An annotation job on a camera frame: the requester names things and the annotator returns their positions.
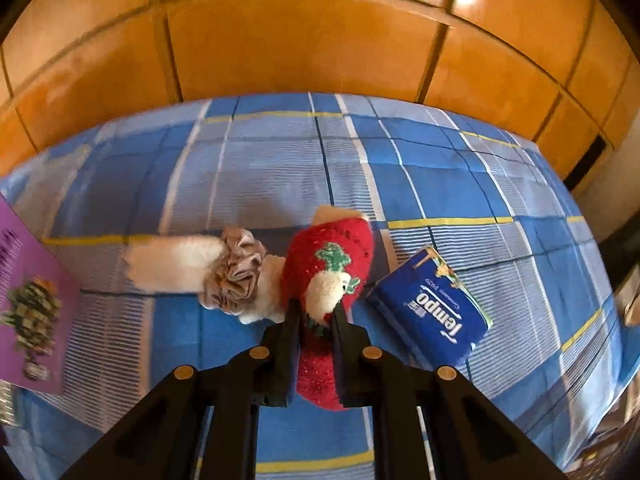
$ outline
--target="red fabric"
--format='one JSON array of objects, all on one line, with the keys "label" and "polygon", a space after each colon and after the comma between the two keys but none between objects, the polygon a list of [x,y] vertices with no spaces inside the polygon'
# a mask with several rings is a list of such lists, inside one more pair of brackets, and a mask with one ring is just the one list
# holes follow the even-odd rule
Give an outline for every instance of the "red fabric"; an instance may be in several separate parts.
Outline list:
[{"label": "red fabric", "polygon": [[[285,308],[290,299],[300,300],[302,309],[305,308],[305,292],[311,278],[320,270],[326,269],[326,263],[316,257],[316,251],[322,249],[327,242],[339,244],[351,257],[351,263],[344,270],[352,278],[360,279],[355,293],[342,297],[345,311],[351,308],[360,295],[373,258],[373,236],[367,221],[348,218],[312,226],[294,236],[282,271],[282,301]],[[327,314],[325,320],[330,319],[331,315]],[[297,391],[321,408],[343,409],[335,391],[331,343],[313,335],[306,328],[302,329],[300,338]]]}]

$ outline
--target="purple card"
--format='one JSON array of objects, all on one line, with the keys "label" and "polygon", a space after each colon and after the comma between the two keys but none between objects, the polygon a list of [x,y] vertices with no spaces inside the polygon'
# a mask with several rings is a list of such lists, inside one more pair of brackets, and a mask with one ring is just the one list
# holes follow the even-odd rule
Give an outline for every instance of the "purple card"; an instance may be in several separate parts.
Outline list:
[{"label": "purple card", "polygon": [[62,393],[66,343],[80,284],[0,195],[0,379]]}]

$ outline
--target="striped fabric pattern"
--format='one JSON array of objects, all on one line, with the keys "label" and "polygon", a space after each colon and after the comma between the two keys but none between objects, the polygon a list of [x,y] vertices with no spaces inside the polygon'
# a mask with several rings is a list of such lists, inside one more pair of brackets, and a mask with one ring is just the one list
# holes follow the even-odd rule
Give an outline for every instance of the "striped fabric pattern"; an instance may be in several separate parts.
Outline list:
[{"label": "striped fabric pattern", "polygon": [[[175,366],[224,364],[266,326],[146,296],[127,244],[239,225],[284,254],[324,203],[369,217],[367,285],[425,244],[443,254],[494,320],[461,372],[559,466],[640,366],[593,235],[536,145],[446,110],[312,92],[193,102],[83,132],[0,190],[82,283],[65,393],[24,392],[10,435],[20,464],[37,456],[27,478],[56,478]],[[353,322],[412,361],[364,300]],[[372,478],[370,410],[264,409],[257,458],[269,480]]]}]

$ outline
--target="white wall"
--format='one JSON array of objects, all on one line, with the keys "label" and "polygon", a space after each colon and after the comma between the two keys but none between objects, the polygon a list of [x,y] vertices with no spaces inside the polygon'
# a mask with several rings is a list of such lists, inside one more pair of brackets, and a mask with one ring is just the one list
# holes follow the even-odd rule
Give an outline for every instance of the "white wall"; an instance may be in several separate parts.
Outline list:
[{"label": "white wall", "polygon": [[620,148],[576,199],[601,242],[640,208],[640,112]]}]

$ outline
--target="blue plaid fabric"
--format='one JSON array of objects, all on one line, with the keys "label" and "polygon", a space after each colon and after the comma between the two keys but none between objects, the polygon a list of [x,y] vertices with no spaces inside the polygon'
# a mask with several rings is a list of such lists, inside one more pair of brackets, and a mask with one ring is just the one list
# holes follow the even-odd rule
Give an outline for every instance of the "blue plaid fabric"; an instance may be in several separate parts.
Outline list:
[{"label": "blue plaid fabric", "polygon": [[[433,244],[494,320],[461,372],[559,466],[639,367],[596,242],[535,144],[444,110],[314,93],[193,102],[84,132],[0,189],[83,287],[65,394],[25,392],[8,432],[28,478],[56,478],[172,368],[223,364],[266,325],[136,290],[122,251],[140,235],[240,225],[284,254],[332,203],[371,220],[371,283]],[[375,310],[360,301],[353,320],[413,362]],[[371,435],[369,410],[264,409],[258,475],[372,478]]]}]

